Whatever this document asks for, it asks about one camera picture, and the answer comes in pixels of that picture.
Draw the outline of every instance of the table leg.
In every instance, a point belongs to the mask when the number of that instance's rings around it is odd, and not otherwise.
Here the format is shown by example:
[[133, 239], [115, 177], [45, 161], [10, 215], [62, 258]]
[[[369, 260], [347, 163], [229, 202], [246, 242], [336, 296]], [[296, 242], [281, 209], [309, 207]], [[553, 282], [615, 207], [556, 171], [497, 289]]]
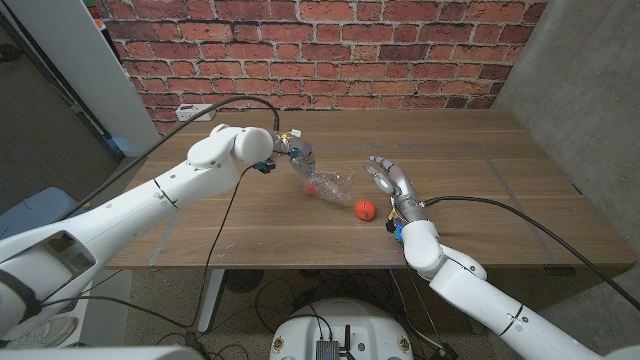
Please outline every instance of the table leg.
[[209, 328], [211, 323], [211, 316], [218, 300], [218, 294], [220, 293], [220, 287], [222, 286], [222, 278], [224, 276], [224, 269], [211, 270], [211, 276], [209, 277], [209, 285], [207, 286], [207, 292], [204, 295], [204, 301], [202, 302], [202, 311], [200, 312], [200, 319], [198, 320], [198, 331], [205, 332]]

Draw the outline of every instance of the brick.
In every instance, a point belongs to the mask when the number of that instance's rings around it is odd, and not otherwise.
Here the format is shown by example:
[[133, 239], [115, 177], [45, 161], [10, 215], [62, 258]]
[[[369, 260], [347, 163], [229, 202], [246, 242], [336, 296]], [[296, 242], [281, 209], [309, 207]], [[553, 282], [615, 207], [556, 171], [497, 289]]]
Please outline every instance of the brick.
[[428, 45], [382, 45], [379, 57], [389, 61], [422, 60], [428, 48]]
[[453, 53], [453, 58], [455, 60], [500, 61], [506, 51], [506, 46], [458, 45]]
[[213, 86], [217, 93], [233, 92], [233, 80], [231, 79], [215, 79]]
[[275, 80], [238, 79], [236, 91], [240, 93], [274, 94], [278, 92], [278, 82]]
[[393, 31], [393, 41], [395, 42], [415, 42], [418, 36], [416, 25], [398, 25]]
[[203, 61], [198, 64], [200, 75], [204, 76], [241, 76], [242, 67], [236, 61]]
[[402, 99], [403, 109], [442, 109], [446, 102], [443, 96], [406, 96]]
[[399, 109], [401, 100], [402, 98], [400, 96], [383, 96], [382, 99], [380, 99], [380, 108]]
[[340, 42], [340, 26], [319, 24], [316, 39], [319, 42]]
[[180, 24], [180, 31], [187, 40], [230, 41], [232, 39], [229, 24], [187, 22]]
[[129, 75], [166, 76], [171, 75], [171, 69], [164, 61], [123, 61]]
[[462, 3], [444, 3], [440, 9], [440, 21], [459, 21], [464, 17], [464, 11], [467, 9], [466, 4]]
[[502, 90], [503, 86], [504, 86], [503, 82], [495, 82], [495, 83], [493, 83], [493, 85], [491, 85], [491, 90], [489, 90], [489, 94], [498, 95], [500, 93], [500, 90]]
[[524, 15], [522, 15], [522, 20], [528, 23], [537, 23], [538, 20], [540, 20], [540, 16], [542, 16], [542, 12], [544, 11], [544, 8], [546, 6], [546, 3], [529, 5], [527, 11], [525, 11]]
[[280, 92], [283, 94], [298, 94], [302, 89], [302, 81], [300, 80], [281, 80]]
[[271, 76], [280, 77], [313, 77], [311, 63], [272, 63]]
[[449, 99], [447, 99], [447, 105], [445, 105], [445, 108], [464, 109], [464, 107], [467, 105], [468, 100], [469, 99], [464, 96], [451, 96], [449, 97]]
[[347, 83], [344, 81], [307, 80], [304, 82], [304, 92], [309, 94], [344, 94]]
[[260, 40], [258, 37], [258, 27], [256, 25], [236, 25], [233, 27], [233, 38], [237, 41]]
[[374, 94], [409, 95], [415, 91], [415, 81], [379, 81], [373, 83]]
[[462, 64], [458, 69], [458, 77], [475, 79], [480, 75], [482, 67], [480, 65]]
[[333, 98], [330, 96], [314, 96], [313, 108], [314, 109], [331, 109], [333, 108]]
[[266, 1], [216, 1], [216, 13], [221, 20], [268, 20]]
[[176, 109], [174, 108], [156, 108], [156, 116], [158, 119], [162, 120], [178, 120], [176, 116]]
[[349, 95], [369, 95], [371, 94], [371, 82], [369, 81], [354, 81], [349, 84]]
[[158, 40], [178, 40], [182, 38], [178, 31], [178, 25], [174, 23], [153, 23], [153, 30], [156, 32]]
[[506, 56], [505, 61], [512, 64], [515, 63], [516, 60], [518, 60], [518, 58], [520, 57], [520, 54], [522, 53], [523, 49], [524, 49], [524, 46], [515, 46], [511, 48], [509, 50], [509, 53]]
[[473, 35], [473, 42], [495, 44], [500, 36], [500, 26], [480, 24]]
[[142, 81], [139, 78], [131, 78], [131, 83], [133, 84], [134, 89], [138, 91], [144, 91], [144, 87], [142, 86]]
[[378, 99], [369, 96], [340, 96], [336, 98], [338, 109], [376, 109]]
[[147, 106], [180, 105], [180, 98], [176, 94], [140, 94], [140, 97]]
[[438, 4], [435, 2], [393, 1], [387, 2], [384, 20], [392, 21], [430, 21], [438, 16]]
[[319, 78], [335, 79], [338, 77], [338, 73], [340, 72], [340, 67], [338, 65], [333, 65], [333, 64], [318, 63], [317, 72], [318, 72]]
[[278, 108], [309, 108], [311, 101], [308, 95], [271, 96], [269, 102]]
[[466, 20], [486, 22], [515, 22], [524, 11], [521, 2], [472, 1], [467, 8]]
[[150, 59], [153, 58], [151, 48], [146, 42], [132, 41], [127, 43], [127, 51], [131, 57], [136, 59]]
[[343, 64], [340, 65], [342, 79], [383, 79], [385, 64]]
[[382, 4], [379, 3], [358, 3], [358, 20], [376, 21], [380, 20]]
[[269, 44], [229, 44], [227, 54], [236, 59], [273, 59], [273, 46]]
[[142, 83], [149, 92], [164, 92], [167, 91], [167, 86], [162, 79], [143, 79]]
[[387, 65], [387, 77], [406, 78], [407, 76], [409, 76], [409, 65], [393, 63]]
[[441, 83], [439, 81], [424, 81], [418, 84], [418, 93], [422, 95], [437, 94], [440, 90]]
[[375, 61], [377, 58], [377, 46], [357, 45], [353, 51], [353, 60], [356, 61]]
[[313, 37], [311, 25], [262, 24], [262, 40], [310, 41]]
[[452, 45], [431, 45], [429, 47], [429, 60], [449, 60], [451, 58], [451, 52], [453, 51]]
[[272, 1], [271, 18], [275, 20], [297, 20], [295, 3], [290, 1]]
[[414, 64], [411, 74], [416, 78], [446, 79], [456, 73], [454, 64]]
[[502, 29], [500, 42], [526, 44], [533, 32], [533, 26], [507, 25]]
[[244, 70], [247, 76], [252, 77], [268, 77], [269, 76], [269, 64], [266, 62], [250, 62], [244, 63]]
[[200, 45], [202, 56], [205, 59], [224, 59], [224, 45], [222, 44], [202, 44]]
[[356, 42], [390, 41], [393, 34], [391, 25], [344, 25], [342, 40]]
[[215, 19], [208, 1], [187, 1], [187, 9], [189, 9], [189, 15], [192, 19]]
[[471, 24], [426, 24], [420, 30], [420, 41], [466, 42], [473, 30]]
[[351, 49], [343, 45], [302, 44], [302, 57], [307, 60], [349, 60]]
[[196, 74], [193, 64], [186, 61], [174, 61], [171, 63], [171, 68], [173, 73], [178, 76], [193, 76]]
[[507, 80], [511, 66], [485, 65], [480, 73], [480, 79]]
[[169, 91], [211, 92], [208, 79], [167, 79]]
[[148, 21], [107, 21], [105, 26], [113, 39], [156, 40], [156, 32]]
[[280, 60], [291, 60], [298, 58], [300, 50], [295, 44], [277, 44], [276, 53]]
[[495, 100], [495, 96], [478, 97], [469, 101], [467, 109], [489, 109]]
[[319, 21], [353, 20], [353, 10], [345, 2], [301, 2], [300, 17]]
[[197, 59], [200, 57], [198, 46], [194, 44], [152, 43], [153, 53], [164, 59]]
[[109, 2], [108, 5], [111, 10], [111, 15], [115, 19], [135, 19], [136, 14], [133, 12], [131, 5], [121, 2]]
[[144, 19], [182, 19], [187, 9], [181, 0], [133, 0], [138, 17]]
[[490, 87], [489, 83], [454, 80], [444, 84], [440, 92], [451, 95], [484, 95]]

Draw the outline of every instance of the red brick wall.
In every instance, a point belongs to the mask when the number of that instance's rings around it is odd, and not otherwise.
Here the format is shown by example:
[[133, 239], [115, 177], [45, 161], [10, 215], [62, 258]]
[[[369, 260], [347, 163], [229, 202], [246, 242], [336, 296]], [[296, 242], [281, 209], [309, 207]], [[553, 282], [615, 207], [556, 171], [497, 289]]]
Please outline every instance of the red brick wall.
[[488, 108], [544, 7], [539, 0], [98, 4], [160, 132], [180, 103], [231, 94], [256, 94], [282, 109]]

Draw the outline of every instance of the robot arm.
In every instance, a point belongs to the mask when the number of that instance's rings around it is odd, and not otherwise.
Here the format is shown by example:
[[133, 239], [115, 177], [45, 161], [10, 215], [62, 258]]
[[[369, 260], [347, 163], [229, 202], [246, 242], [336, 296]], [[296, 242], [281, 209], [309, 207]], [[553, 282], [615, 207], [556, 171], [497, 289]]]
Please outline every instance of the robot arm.
[[77, 296], [118, 252], [162, 219], [238, 183], [234, 159], [269, 159], [272, 135], [219, 125], [173, 169], [84, 214], [0, 241], [0, 338], [16, 338]]
[[441, 245], [417, 193], [398, 165], [371, 157], [367, 172], [391, 196], [400, 217], [409, 266], [430, 281], [429, 287], [451, 305], [498, 334], [525, 359], [601, 359], [602, 357], [533, 310], [486, 282], [484, 268], [470, 256]]

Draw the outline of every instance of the robotic hand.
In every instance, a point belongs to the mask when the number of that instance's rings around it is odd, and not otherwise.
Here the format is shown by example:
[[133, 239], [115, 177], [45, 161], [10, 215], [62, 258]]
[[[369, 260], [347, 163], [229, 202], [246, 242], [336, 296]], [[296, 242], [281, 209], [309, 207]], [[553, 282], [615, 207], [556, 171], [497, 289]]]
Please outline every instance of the robotic hand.
[[295, 136], [219, 125], [173, 169], [84, 214], [0, 241], [0, 339], [28, 332], [64, 308], [118, 252], [164, 218], [227, 192], [240, 179], [234, 160], [262, 172], [288, 154], [314, 171], [311, 146]]

